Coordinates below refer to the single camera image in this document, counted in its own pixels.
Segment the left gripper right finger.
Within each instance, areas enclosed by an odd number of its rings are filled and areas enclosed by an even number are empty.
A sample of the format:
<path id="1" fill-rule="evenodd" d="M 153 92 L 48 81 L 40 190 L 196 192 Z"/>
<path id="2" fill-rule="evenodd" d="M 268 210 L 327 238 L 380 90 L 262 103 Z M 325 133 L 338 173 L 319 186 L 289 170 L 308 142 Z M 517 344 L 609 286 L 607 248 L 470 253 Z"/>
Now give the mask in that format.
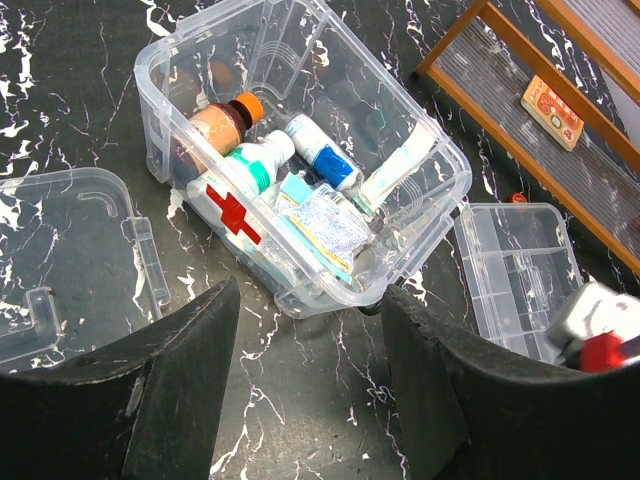
<path id="1" fill-rule="evenodd" d="M 415 479 L 635 479 L 639 368 L 541 363 L 432 314 L 397 286 L 381 320 Z"/>

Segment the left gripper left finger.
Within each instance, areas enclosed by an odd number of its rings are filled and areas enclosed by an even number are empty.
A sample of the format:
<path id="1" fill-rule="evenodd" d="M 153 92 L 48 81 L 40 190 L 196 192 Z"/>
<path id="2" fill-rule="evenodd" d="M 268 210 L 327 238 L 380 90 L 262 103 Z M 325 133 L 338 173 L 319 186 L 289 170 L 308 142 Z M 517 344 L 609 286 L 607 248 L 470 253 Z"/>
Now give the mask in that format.
<path id="1" fill-rule="evenodd" d="M 1 379 L 5 479 L 205 479 L 239 320 L 235 279 L 51 369 Z"/>

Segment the clear compartment tray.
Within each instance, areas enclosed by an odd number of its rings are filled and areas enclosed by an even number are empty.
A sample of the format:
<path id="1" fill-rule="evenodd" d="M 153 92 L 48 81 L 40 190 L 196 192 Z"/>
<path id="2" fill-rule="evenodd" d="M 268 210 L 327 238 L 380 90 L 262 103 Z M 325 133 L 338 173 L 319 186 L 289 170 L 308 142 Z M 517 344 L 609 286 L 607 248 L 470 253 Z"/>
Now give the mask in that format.
<path id="1" fill-rule="evenodd" d="M 472 203 L 454 231 L 479 335 L 556 363 L 546 330 L 583 283 L 560 212 L 548 203 Z"/>

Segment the white bottle green label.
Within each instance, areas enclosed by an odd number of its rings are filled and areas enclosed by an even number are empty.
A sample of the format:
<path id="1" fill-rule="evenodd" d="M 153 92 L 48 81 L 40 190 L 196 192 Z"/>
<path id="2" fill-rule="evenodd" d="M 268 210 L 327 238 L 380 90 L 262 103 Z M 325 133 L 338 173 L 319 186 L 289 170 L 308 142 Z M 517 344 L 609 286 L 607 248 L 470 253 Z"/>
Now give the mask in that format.
<path id="1" fill-rule="evenodd" d="M 278 170 L 294 153 L 293 141 L 282 130 L 268 133 L 257 143 L 242 143 L 223 159 L 223 165 L 230 168 L 232 182 L 206 170 L 187 185 L 188 200 L 206 222 L 223 228 L 223 209 L 206 193 L 206 188 L 212 187 L 223 201 L 230 199 L 232 186 L 244 194 L 260 195 L 276 182 Z"/>

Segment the blue sachet pack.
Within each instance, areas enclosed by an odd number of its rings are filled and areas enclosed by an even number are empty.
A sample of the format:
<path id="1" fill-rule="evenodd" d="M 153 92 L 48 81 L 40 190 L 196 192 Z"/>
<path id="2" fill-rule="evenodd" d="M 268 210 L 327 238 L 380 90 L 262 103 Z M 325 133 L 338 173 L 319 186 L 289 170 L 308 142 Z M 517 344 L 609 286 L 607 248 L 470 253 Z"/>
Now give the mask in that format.
<path id="1" fill-rule="evenodd" d="M 300 206 L 314 191 L 305 179 L 289 172 L 280 183 L 275 201 L 274 211 L 283 216 L 289 210 Z"/>
<path id="2" fill-rule="evenodd" d="M 334 276 L 350 284 L 355 257 L 374 234 L 354 205 L 330 184 L 313 188 L 300 206 L 280 217 Z"/>

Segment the teal white ointment tube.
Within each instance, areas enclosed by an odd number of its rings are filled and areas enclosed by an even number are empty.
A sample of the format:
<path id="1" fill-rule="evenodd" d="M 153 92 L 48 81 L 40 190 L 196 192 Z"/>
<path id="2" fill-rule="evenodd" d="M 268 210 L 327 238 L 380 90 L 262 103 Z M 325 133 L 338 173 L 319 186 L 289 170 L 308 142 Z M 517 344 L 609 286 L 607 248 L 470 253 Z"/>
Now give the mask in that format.
<path id="1" fill-rule="evenodd" d="M 360 185 L 356 201 L 366 215 L 373 216 L 392 190 L 418 169 L 436 140 L 437 135 L 426 122 L 414 126 L 404 143 Z"/>

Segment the brown bottle orange cap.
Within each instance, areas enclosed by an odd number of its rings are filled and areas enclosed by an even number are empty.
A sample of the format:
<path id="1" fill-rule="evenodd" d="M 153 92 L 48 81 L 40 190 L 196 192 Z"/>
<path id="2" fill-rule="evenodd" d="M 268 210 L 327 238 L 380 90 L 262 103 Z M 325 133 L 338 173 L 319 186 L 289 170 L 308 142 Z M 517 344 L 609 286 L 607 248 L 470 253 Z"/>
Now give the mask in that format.
<path id="1" fill-rule="evenodd" d="M 213 103 L 195 113 L 189 123 L 220 155 L 225 156 L 239 146 L 246 133 L 264 118 L 261 100 L 244 92 L 227 103 Z M 175 141 L 172 173 L 178 183 L 186 184 L 205 170 L 205 164 L 193 148 Z"/>

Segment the clear plastic storage box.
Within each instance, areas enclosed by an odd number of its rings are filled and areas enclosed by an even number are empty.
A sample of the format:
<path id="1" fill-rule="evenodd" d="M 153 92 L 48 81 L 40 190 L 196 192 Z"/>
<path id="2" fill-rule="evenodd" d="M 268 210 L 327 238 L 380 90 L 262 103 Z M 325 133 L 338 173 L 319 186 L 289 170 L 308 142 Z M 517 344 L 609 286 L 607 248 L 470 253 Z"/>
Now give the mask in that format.
<path id="1" fill-rule="evenodd" d="M 153 176 L 294 318 L 371 315 L 468 193 L 468 160 L 323 1 L 222 1 L 134 65 Z"/>

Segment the white medicine carton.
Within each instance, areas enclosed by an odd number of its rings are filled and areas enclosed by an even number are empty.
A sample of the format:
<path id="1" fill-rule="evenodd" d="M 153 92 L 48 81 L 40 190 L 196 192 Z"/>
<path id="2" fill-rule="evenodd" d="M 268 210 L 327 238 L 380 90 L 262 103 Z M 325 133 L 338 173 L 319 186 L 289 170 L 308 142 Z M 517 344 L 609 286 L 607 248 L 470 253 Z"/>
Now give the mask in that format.
<path id="1" fill-rule="evenodd" d="M 538 75 L 528 84 L 521 105 L 564 150 L 574 150 L 584 121 Z"/>

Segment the blue white bandage roll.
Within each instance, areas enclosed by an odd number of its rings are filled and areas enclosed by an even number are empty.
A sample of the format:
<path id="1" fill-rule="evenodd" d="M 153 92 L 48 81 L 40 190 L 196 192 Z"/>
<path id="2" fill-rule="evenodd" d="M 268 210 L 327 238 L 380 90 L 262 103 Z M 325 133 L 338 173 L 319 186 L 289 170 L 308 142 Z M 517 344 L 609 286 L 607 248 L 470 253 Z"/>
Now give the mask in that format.
<path id="1" fill-rule="evenodd" d="M 349 190 L 358 183 L 360 169 L 310 117 L 295 115 L 284 131 L 302 159 L 336 191 Z"/>

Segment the white gauze packet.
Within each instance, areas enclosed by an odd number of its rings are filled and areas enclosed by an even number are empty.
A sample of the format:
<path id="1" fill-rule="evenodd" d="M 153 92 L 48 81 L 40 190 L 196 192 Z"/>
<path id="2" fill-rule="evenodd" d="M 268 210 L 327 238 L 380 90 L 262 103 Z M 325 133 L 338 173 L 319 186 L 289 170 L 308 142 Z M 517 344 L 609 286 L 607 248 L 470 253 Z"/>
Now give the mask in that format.
<path id="1" fill-rule="evenodd" d="M 285 230 L 295 236 L 301 244 L 301 247 L 298 249 L 298 253 L 301 255 L 301 258 L 315 265 L 322 264 L 303 244 L 295 232 L 284 222 L 283 224 L 285 226 Z M 259 244 L 254 244 L 247 236 L 243 237 L 244 251 L 249 255 L 261 255 L 264 258 L 267 268 L 279 272 L 281 276 L 287 279 L 287 281 L 293 282 L 294 277 L 301 272 L 301 268 L 297 266 L 292 257 L 283 250 L 274 237 L 269 236 L 264 229 L 260 229 L 258 233 L 261 236 Z"/>

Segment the clear plastic box lid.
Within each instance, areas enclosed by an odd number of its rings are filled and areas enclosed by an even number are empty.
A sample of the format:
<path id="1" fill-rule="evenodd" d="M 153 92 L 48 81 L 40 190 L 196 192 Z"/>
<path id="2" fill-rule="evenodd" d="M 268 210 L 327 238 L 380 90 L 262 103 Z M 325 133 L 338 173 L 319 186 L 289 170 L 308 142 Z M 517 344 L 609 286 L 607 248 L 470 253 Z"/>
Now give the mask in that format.
<path id="1" fill-rule="evenodd" d="M 2 373 L 116 342 L 170 300 L 151 223 L 117 175 L 85 167 L 2 181 Z"/>

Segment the small red round cap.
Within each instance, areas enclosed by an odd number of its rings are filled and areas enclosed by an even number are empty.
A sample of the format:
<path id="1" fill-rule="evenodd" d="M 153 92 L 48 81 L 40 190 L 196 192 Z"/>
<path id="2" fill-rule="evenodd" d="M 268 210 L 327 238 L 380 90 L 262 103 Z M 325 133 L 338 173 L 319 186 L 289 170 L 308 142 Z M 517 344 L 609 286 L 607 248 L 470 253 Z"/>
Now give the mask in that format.
<path id="1" fill-rule="evenodd" d="M 509 203 L 528 203 L 527 198 L 522 193 L 514 193 L 509 199 Z"/>

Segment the orange wooden shelf rack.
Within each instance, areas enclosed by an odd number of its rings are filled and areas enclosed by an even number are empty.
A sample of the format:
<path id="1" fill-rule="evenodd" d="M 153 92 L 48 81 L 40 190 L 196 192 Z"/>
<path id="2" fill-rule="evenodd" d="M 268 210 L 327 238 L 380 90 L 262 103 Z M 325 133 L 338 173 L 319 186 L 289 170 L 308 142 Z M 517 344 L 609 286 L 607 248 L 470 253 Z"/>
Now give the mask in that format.
<path id="1" fill-rule="evenodd" d="M 438 83 L 629 269 L 639 269 L 638 146 L 495 2 L 471 2 L 414 72 Z"/>

